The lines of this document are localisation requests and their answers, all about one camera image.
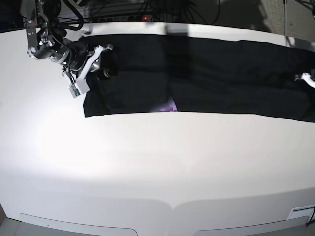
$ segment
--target electrical cable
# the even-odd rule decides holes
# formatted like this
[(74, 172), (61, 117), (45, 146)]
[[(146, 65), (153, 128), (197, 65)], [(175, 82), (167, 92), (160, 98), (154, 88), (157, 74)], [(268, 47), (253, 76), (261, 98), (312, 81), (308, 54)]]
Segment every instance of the electrical cable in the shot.
[(141, 7), (139, 8), (138, 12), (141, 11), (141, 9), (143, 8), (144, 4), (146, 4), (146, 1), (149, 1), (149, 0), (144, 0), (144, 2), (142, 3)]
[(311, 219), (310, 219), (310, 221), (306, 224), (306, 226), (309, 226), (310, 224), (312, 224), (312, 223), (315, 222), (315, 220), (312, 220), (313, 217), (314, 217), (314, 213), (315, 213), (315, 206), (314, 206), (314, 210), (313, 210), (313, 214), (312, 214), (312, 216), (311, 216)]
[(193, 7), (190, 7), (195, 13), (197, 13), (197, 15), (208, 25), (208, 22), (202, 17), (202, 15), (200, 15), (200, 13)]
[(219, 16), (220, 16), (220, 14), (221, 14), (221, 2), (220, 2), (220, 0), (218, 0), (218, 13), (217, 13), (217, 16), (216, 16), (216, 18), (215, 18), (215, 20), (211, 23), (212, 25), (214, 25), (216, 22), (217, 22), (217, 20), (218, 20), (218, 18), (219, 18)]
[(77, 24), (78, 21), (72, 19), (72, 20), (70, 20), (70, 21), (63, 21), (62, 23), (64, 23), (64, 24)]
[(172, 5), (172, 12), (173, 12), (173, 14), (176, 16), (176, 17), (178, 17), (178, 18), (182, 18), (182, 14), (181, 14), (181, 8), (179, 7), (178, 8), (178, 11), (177, 11), (177, 14), (175, 13), (175, 5), (176, 5), (176, 3), (179, 3), (179, 1), (177, 0), (177, 2), (175, 2), (175, 1), (173, 1), (173, 5)]
[(148, 5), (149, 5), (149, 2), (150, 2), (151, 0), (147, 0), (147, 4), (146, 4), (146, 7), (144, 8), (144, 11), (143, 11), (143, 14), (145, 15), (146, 14), (146, 12), (147, 12), (147, 8), (148, 8)]
[(68, 8), (70, 8), (70, 10), (76, 15), (76, 17), (78, 17), (78, 24), (79, 25), (77, 27), (70, 26), (70, 25), (65, 24), (65, 23), (59, 23), (58, 25), (65, 28), (65, 29), (68, 29), (68, 30), (79, 31), (80, 29), (82, 29), (83, 24), (84, 24), (83, 16), (80, 14), (80, 12), (78, 12), (78, 10), (71, 3), (69, 3), (68, 0), (63, 0), (63, 2), (65, 3), (65, 5)]
[(159, 4), (161, 3), (161, 1), (159, 1), (159, 3), (158, 3), (158, 5), (157, 5), (157, 7), (158, 7), (158, 14), (159, 14), (159, 21), (161, 22), (161, 8), (160, 8), (160, 6), (159, 6)]
[(58, 17), (58, 19), (63, 19), (63, 20), (70, 20), (70, 21), (64, 21), (62, 23), (68, 23), (68, 22), (75, 22), (78, 23), (78, 20), (72, 19), (72, 18), (67, 18), (67, 17)]
[(193, 19), (189, 18), (188, 14), (187, 14), (187, 11), (184, 9), (184, 6), (182, 6), (182, 9), (184, 10), (184, 15), (185, 15), (186, 19), (189, 20), (191, 23), (195, 23), (193, 21)]
[(188, 13), (190, 14), (193, 22), (196, 23), (195, 18), (194, 18), (193, 14), (192, 14), (192, 12), (191, 12), (191, 10), (189, 8), (188, 8)]
[(109, 1), (109, 2), (105, 1), (105, 4), (104, 4), (97, 12), (95, 12), (93, 15), (90, 16), (89, 22), (93, 19), (93, 17), (94, 17), (97, 13), (101, 12), (101, 11), (104, 9), (104, 7), (105, 7), (106, 5), (111, 4), (113, 1), (114, 1), (114, 0), (111, 0), (111, 1)]
[(101, 2), (101, 0), (97, 0), (96, 3), (93, 5), (93, 7), (91, 7), (90, 9), (90, 14), (89, 14), (89, 22), (92, 20), (92, 12), (93, 10), (96, 8), (96, 6)]

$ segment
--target white panel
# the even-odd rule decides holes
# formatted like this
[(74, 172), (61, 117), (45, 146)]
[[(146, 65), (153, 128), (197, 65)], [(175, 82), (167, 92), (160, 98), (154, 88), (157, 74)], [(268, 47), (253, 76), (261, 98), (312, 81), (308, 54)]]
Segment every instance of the white panel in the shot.
[(295, 207), (292, 209), (289, 217), (289, 219), (295, 219), (303, 216), (308, 216), (309, 219), (311, 218), (313, 212), (314, 212), (314, 207), (315, 205), (308, 205), (308, 206), (300, 206), (300, 207)]
[(100, 235), (100, 236), (137, 236), (137, 232), (132, 229), (120, 229), (99, 227), (92, 225), (72, 224), (57, 220), (49, 220), (31, 215), (20, 215), (20, 220), (24, 223), (43, 226), (56, 230), (70, 231), (81, 234)]
[[(199, 25), (84, 30), (165, 34), (166, 27), (192, 37), (287, 42)], [(22, 213), (131, 228), (139, 236), (191, 236), (283, 221), (293, 207), (315, 202), (315, 124), (197, 113), (84, 118), (84, 97), (72, 98), (61, 67), (27, 56), (25, 31), (0, 40), (0, 202), (9, 218)]]
[(222, 230), (203, 230), (196, 232), (193, 236), (247, 236), (247, 235), (251, 236), (305, 225), (307, 220), (308, 220), (307, 217), (303, 217), (299, 219), (291, 219), (270, 224), (253, 225), (248, 227)]

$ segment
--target power strip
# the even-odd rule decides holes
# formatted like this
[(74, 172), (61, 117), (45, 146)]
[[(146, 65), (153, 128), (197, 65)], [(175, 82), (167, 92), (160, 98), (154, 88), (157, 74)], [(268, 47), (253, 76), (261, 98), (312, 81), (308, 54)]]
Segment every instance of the power strip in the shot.
[(97, 22), (150, 22), (152, 15), (126, 15), (126, 16), (109, 16), (100, 17)]

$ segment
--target black pants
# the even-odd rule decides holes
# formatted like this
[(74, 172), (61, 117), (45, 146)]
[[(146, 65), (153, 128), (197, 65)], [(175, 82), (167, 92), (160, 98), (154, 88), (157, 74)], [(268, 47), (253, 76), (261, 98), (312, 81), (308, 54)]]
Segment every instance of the black pants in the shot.
[(178, 111), (257, 114), (315, 122), (315, 89), (295, 74), (315, 68), (315, 53), (270, 43), (159, 35), (82, 38), (113, 44), (117, 77), (87, 77), (85, 116), (149, 112), (170, 97)]

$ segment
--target wall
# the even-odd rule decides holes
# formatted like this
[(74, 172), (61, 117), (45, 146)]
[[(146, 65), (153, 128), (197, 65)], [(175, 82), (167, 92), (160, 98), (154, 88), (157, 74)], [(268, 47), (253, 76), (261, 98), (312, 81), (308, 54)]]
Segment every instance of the wall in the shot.
[[(211, 24), (218, 0), (196, 0), (198, 12)], [(221, 12), (215, 25), (285, 34), (284, 0), (220, 0)], [(315, 20), (309, 0), (287, 1), (287, 36), (315, 41)], [(193, 12), (199, 24), (204, 21)]]
[(3, 223), (5, 218), (6, 218), (5, 213), (4, 213), (2, 206), (0, 204), (0, 225)]

